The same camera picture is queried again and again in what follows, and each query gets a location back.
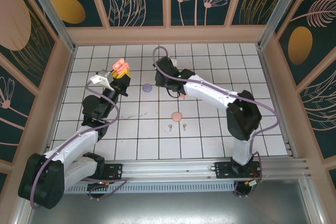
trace purple disc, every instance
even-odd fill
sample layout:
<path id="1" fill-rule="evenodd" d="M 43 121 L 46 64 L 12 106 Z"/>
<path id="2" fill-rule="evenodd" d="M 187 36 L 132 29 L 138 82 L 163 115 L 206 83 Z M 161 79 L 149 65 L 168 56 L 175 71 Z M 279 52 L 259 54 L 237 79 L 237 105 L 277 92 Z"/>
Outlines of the purple disc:
<path id="1" fill-rule="evenodd" d="M 152 85 L 146 83 L 144 86 L 142 86 L 142 90 L 146 93 L 151 92 L 152 91 Z"/>

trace enclosure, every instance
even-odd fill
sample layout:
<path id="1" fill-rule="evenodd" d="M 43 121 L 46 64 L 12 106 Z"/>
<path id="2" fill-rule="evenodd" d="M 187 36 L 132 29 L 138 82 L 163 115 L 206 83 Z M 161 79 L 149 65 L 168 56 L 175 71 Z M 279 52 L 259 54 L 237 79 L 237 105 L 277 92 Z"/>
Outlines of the enclosure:
<path id="1" fill-rule="evenodd" d="M 335 0 L 0 0 L 2 222 L 245 223 L 253 215 L 252 223 L 334 223 L 335 7 Z M 210 169 L 233 154 L 225 110 L 155 86 L 158 46 L 179 70 L 247 90 L 279 114 L 280 125 L 254 141 L 265 182 L 253 196 L 234 196 L 234 180 Z M 128 183 L 107 203 L 90 202 L 86 183 L 66 190 L 54 209 L 32 210 L 17 195 L 27 159 L 75 134 L 90 77 L 121 58 L 130 66 L 128 97 L 85 152 L 122 164 Z M 182 119 L 173 121 L 173 112 Z M 259 129 L 276 122 L 260 112 Z"/>

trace white tile floor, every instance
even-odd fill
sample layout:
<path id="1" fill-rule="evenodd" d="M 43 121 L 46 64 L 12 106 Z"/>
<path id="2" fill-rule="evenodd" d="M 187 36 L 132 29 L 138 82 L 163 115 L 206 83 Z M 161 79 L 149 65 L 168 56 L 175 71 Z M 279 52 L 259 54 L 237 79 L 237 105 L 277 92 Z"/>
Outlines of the white tile floor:
<path id="1" fill-rule="evenodd" d="M 226 112 L 194 97 L 171 98 L 165 89 L 153 86 L 142 91 L 145 83 L 155 84 L 151 54 L 158 45 L 82 46 L 78 47 L 67 91 L 62 104 L 52 148 L 69 138 L 80 127 L 81 102 L 90 95 L 85 84 L 94 71 L 111 69 L 118 58 L 130 64 L 132 80 L 129 96 L 118 102 L 120 119 L 108 129 L 105 137 L 88 151 L 113 159 L 169 159 L 230 157 L 233 138 L 226 126 Z M 248 90 L 255 99 L 270 107 L 272 100 L 254 44 L 168 44 L 170 56 L 176 56 L 177 67 L 194 70 L 205 80 L 235 91 Z M 100 86 L 93 87 L 102 92 Z M 171 115 L 179 111 L 180 123 Z M 275 117 L 260 108 L 261 128 L 273 124 Z M 115 117 L 113 110 L 108 120 Z M 287 150 L 280 128 L 255 139 L 253 151 L 261 156 L 283 156 Z"/>

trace pink round object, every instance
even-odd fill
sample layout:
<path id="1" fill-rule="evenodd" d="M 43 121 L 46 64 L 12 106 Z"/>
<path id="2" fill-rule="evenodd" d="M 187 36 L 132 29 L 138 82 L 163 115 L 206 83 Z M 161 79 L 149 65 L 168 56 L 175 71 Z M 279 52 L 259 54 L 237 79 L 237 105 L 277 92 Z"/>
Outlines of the pink round object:
<path id="1" fill-rule="evenodd" d="M 182 119 L 182 114 L 180 112 L 174 112 L 172 119 L 174 122 L 179 122 Z"/>

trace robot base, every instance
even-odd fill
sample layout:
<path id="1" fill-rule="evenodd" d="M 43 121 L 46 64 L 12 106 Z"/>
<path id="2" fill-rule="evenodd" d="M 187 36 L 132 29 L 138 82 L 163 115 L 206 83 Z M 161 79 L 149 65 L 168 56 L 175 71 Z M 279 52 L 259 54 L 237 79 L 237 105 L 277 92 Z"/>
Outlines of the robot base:
<path id="1" fill-rule="evenodd" d="M 252 170 L 260 176 L 260 163 L 253 161 L 253 158 L 244 166 L 231 158 L 231 161 L 216 162 L 214 167 L 216 178 L 254 178 Z"/>

